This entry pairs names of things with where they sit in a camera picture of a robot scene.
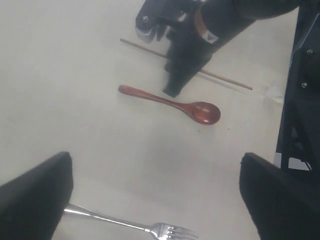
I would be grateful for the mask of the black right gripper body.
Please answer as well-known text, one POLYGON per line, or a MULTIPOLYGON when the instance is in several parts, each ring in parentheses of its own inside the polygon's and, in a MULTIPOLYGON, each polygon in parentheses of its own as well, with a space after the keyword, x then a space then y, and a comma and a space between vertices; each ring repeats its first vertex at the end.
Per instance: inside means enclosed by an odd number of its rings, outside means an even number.
POLYGON ((250 26, 235 0, 146 0, 135 19, 137 35, 150 43, 166 36, 167 72, 199 71, 214 52, 250 26))

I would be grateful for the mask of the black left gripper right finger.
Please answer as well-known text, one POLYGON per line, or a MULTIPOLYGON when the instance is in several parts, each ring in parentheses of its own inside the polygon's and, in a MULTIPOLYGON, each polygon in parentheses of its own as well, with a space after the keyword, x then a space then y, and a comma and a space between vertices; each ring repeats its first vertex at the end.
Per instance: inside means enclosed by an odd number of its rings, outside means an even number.
POLYGON ((254 153, 241 160, 239 191, 262 240, 318 240, 320 190, 254 153))

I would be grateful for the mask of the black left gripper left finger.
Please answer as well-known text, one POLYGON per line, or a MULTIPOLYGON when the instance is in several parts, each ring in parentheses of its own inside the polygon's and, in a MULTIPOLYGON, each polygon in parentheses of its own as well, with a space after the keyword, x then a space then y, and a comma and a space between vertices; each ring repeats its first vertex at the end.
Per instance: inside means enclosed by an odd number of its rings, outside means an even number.
POLYGON ((65 151, 2 185, 0 238, 50 240, 72 191, 72 158, 65 151))

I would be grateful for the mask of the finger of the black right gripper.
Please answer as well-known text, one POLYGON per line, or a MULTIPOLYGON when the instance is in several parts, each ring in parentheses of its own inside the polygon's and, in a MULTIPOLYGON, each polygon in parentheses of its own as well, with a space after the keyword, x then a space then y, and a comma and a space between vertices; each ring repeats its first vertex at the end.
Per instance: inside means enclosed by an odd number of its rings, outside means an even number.
POLYGON ((168 81, 163 92, 170 97, 177 97, 200 71, 200 64, 195 58, 168 58, 164 69, 168 73, 168 81))

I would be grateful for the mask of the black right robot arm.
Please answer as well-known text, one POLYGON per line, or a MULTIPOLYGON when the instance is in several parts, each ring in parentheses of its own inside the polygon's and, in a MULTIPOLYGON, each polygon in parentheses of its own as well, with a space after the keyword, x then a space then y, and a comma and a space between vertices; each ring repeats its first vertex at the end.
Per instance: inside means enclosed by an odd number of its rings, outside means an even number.
POLYGON ((291 12, 301 0, 146 0, 135 18, 146 43, 166 36, 170 46, 163 92, 175 98, 213 54, 257 20, 291 12))

